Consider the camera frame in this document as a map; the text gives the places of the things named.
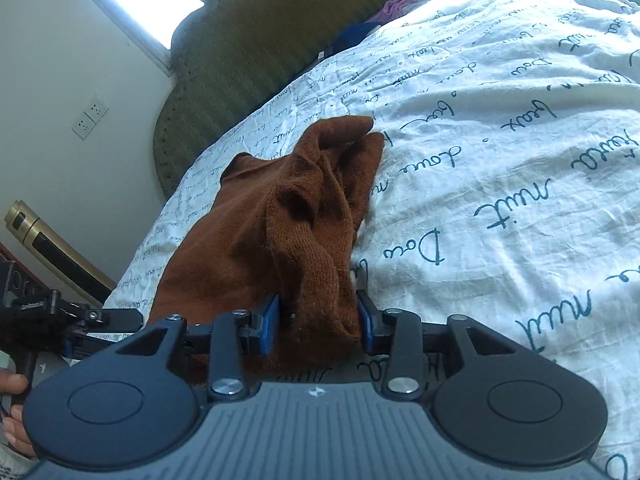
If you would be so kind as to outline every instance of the electrical socket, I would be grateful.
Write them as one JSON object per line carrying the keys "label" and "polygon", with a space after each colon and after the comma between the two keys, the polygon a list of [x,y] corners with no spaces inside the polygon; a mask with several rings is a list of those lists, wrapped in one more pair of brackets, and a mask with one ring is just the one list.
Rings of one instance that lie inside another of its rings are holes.
{"label": "electrical socket", "polygon": [[108,109],[109,107],[106,104],[97,97],[94,97],[88,107],[84,109],[84,113],[87,114],[94,123],[97,123],[105,113],[107,113]]}
{"label": "electrical socket", "polygon": [[74,119],[73,124],[71,125],[71,129],[78,134],[82,140],[86,139],[87,135],[91,133],[91,130],[94,129],[95,123],[91,117],[89,117],[86,113],[82,112],[78,117]]}

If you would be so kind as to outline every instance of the bed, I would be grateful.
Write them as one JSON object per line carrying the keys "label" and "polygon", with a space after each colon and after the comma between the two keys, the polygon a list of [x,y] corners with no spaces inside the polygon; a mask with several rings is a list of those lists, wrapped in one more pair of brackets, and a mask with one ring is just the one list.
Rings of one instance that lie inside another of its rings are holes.
{"label": "bed", "polygon": [[[358,286],[424,321],[469,314],[591,381],[609,407],[594,462],[637,478],[639,10],[640,0],[424,3],[206,150],[105,308],[148,316],[236,153],[279,157],[315,120],[370,115],[385,149],[353,250]],[[439,364],[427,366],[437,382]],[[277,380],[375,381],[382,367],[355,355]]]}

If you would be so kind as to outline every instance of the metal screw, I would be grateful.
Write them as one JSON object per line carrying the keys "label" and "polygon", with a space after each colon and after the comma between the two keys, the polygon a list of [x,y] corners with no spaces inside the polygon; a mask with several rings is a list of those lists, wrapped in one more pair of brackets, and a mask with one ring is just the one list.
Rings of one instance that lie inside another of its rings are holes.
{"label": "metal screw", "polygon": [[411,377],[394,377],[386,384],[396,394],[412,394],[419,386],[418,381]]}
{"label": "metal screw", "polygon": [[211,385],[211,389],[220,395],[233,395],[242,391],[244,384],[238,379],[223,378],[218,379]]}

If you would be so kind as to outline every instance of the gray gripper base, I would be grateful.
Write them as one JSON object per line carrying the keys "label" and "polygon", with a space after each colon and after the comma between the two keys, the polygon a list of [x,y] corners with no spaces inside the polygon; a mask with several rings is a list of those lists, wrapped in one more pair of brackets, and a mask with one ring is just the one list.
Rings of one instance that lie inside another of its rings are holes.
{"label": "gray gripper base", "polygon": [[606,480],[589,462],[501,469],[464,455],[414,402],[370,383],[265,383],[217,404],[181,447],[148,465],[84,472],[43,462],[29,480]]}

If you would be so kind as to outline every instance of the brown knit fabric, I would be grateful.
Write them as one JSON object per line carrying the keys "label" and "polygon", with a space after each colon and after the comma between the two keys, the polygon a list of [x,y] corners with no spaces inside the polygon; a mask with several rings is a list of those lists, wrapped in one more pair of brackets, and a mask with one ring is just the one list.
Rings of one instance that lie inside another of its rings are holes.
{"label": "brown knit fabric", "polygon": [[252,309],[280,293],[276,348],[251,368],[287,372],[350,354],[358,341],[351,248],[382,156],[370,118],[312,124],[291,155],[237,155],[211,211],[187,234],[160,280],[150,321],[190,324]]}

